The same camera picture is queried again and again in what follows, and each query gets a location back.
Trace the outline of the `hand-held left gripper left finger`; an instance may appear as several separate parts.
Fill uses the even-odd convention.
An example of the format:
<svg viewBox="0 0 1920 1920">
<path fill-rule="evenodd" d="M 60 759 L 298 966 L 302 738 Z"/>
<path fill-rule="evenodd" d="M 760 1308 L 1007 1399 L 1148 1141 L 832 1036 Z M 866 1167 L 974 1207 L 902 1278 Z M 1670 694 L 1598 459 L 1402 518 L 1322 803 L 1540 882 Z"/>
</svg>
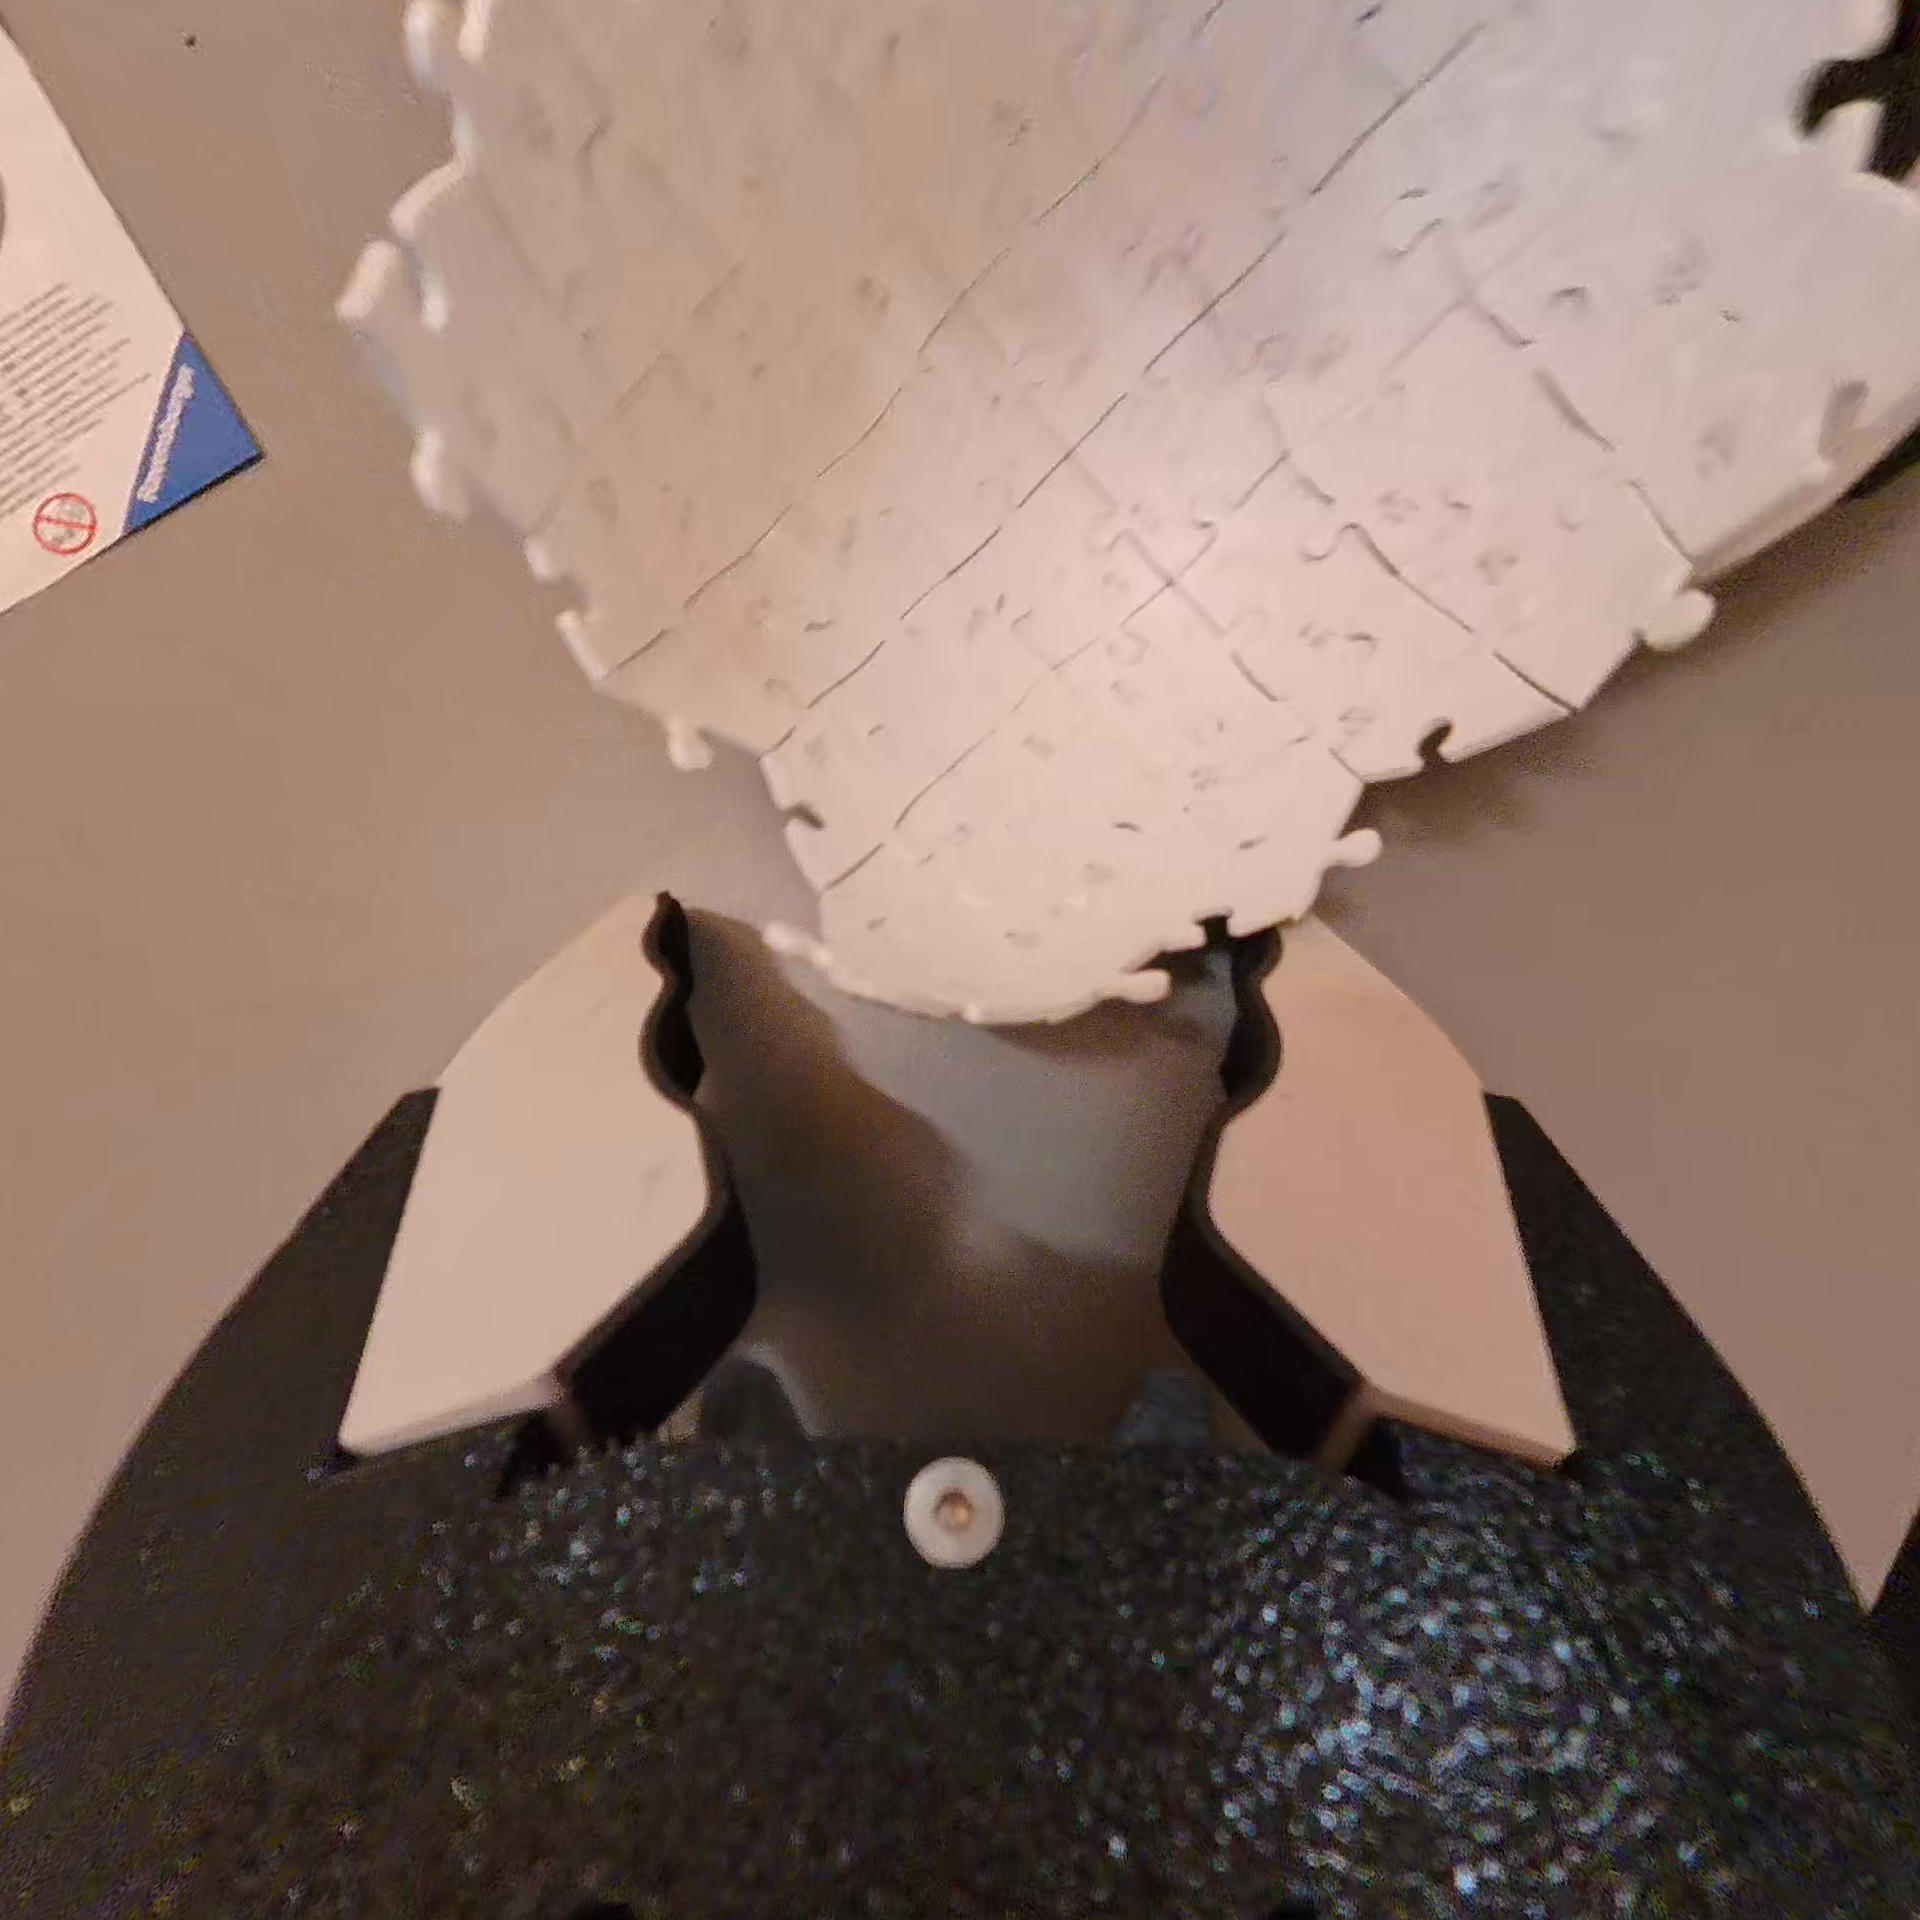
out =
<svg viewBox="0 0 1920 1920">
<path fill-rule="evenodd" d="M 752 1230 L 699 1106 L 687 914 L 629 895 L 503 999 L 439 1080 L 338 1445 L 536 1418 L 666 1423 L 746 1332 Z"/>
</svg>

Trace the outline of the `white instruction leaflet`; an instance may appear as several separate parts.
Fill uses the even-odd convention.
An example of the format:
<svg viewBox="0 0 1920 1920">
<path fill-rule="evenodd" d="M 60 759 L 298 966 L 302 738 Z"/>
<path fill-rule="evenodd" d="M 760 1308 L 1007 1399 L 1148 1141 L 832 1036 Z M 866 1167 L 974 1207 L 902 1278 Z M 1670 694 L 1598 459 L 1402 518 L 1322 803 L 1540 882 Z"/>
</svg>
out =
<svg viewBox="0 0 1920 1920">
<path fill-rule="evenodd" d="M 3 611 L 263 448 L 3 37 Z"/>
</svg>

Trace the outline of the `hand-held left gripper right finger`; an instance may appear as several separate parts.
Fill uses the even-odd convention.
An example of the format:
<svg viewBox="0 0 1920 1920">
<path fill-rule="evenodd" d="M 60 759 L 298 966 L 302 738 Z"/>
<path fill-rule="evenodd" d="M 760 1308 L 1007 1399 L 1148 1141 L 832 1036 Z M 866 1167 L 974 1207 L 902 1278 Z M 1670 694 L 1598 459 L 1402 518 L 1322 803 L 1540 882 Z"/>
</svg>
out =
<svg viewBox="0 0 1920 1920">
<path fill-rule="evenodd" d="M 1171 1332 L 1282 1455 L 1370 1463 L 1406 1426 L 1567 1460 L 1477 1069 L 1319 919 L 1230 960 L 1223 1096 L 1160 1267 Z"/>
</svg>

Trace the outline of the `colourful cartoon puzzle ball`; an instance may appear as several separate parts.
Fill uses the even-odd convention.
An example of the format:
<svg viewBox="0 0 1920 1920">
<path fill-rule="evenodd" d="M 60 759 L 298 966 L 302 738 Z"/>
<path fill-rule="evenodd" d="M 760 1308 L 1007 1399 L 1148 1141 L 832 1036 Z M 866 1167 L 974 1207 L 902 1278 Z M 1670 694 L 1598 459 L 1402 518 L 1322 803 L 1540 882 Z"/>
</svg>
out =
<svg viewBox="0 0 1920 1920">
<path fill-rule="evenodd" d="M 408 4 L 338 306 L 839 989 L 1152 999 L 1915 429 L 1915 4 Z"/>
</svg>

